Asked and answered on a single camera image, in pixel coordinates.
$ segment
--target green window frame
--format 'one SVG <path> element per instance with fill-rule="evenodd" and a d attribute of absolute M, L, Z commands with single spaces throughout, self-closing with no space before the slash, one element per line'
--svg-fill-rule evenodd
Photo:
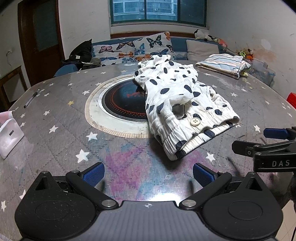
<path fill-rule="evenodd" d="M 206 27 L 206 20 L 207 20 L 207 0 L 204 0 L 204 13 L 203 13 L 204 14 L 204 20 L 203 20 L 203 24 L 181 21 L 181 11 L 180 11 L 180 9 L 181 9 L 181 1 L 184 1 L 184 0 L 177 0 L 177 20 L 147 19 L 147 0 L 144 0 L 144 19 L 133 19 L 133 20 L 114 21 L 113 0 L 110 0 L 111 24 L 117 24 L 117 23 L 133 23 L 133 22 L 170 22 L 170 23 L 184 23 L 184 24 L 189 24 L 189 25 Z"/>

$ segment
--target window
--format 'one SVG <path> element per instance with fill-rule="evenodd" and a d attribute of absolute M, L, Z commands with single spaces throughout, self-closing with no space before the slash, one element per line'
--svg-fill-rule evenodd
<path fill-rule="evenodd" d="M 110 0 L 111 22 L 170 21 L 206 26 L 206 0 Z"/>

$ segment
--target beige pillow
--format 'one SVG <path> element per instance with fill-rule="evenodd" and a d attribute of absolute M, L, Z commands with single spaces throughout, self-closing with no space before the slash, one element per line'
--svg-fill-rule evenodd
<path fill-rule="evenodd" d="M 211 54 L 219 54 L 216 44 L 200 42 L 195 40 L 186 40 L 188 60 L 204 61 Z"/>

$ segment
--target blue gripper pad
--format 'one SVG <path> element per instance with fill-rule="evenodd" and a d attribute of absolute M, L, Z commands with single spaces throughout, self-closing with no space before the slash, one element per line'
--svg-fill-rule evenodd
<path fill-rule="evenodd" d="M 277 128 L 265 128 L 263 131 L 263 135 L 266 138 L 272 139 L 281 139 L 285 140 L 289 137 L 289 133 L 286 129 L 277 129 Z"/>
<path fill-rule="evenodd" d="M 104 175 L 105 167 L 104 164 L 101 163 L 88 171 L 86 174 L 84 174 L 82 180 L 95 187 L 103 179 Z"/>
<path fill-rule="evenodd" d="M 204 168 L 199 166 L 197 163 L 193 166 L 193 177 L 198 183 L 205 187 L 209 183 L 213 182 L 215 180 L 215 177 L 213 174 L 206 171 Z"/>

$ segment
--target door frame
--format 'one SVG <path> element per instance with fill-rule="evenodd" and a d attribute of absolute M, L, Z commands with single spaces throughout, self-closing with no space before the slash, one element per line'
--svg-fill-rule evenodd
<path fill-rule="evenodd" d="M 25 33 L 25 18 L 24 18 L 24 11 L 25 7 L 28 3 L 36 2 L 39 0 L 23 0 L 18 3 L 17 5 L 17 23 L 18 23 L 18 30 L 19 30 L 19 37 L 20 37 L 20 48 L 22 51 L 22 58 L 24 60 L 25 69 L 28 75 L 29 82 L 31 86 L 33 86 L 35 81 L 35 73 L 34 70 L 31 68 L 30 64 L 30 53 L 28 49 L 28 41 L 27 36 Z M 55 11 L 55 19 L 56 19 L 56 29 L 57 29 L 57 39 L 59 45 L 59 51 L 63 60 L 65 60 L 64 48 L 62 43 L 62 36 L 61 36 L 61 29 L 59 25 L 59 0 L 56 0 L 56 11 Z"/>

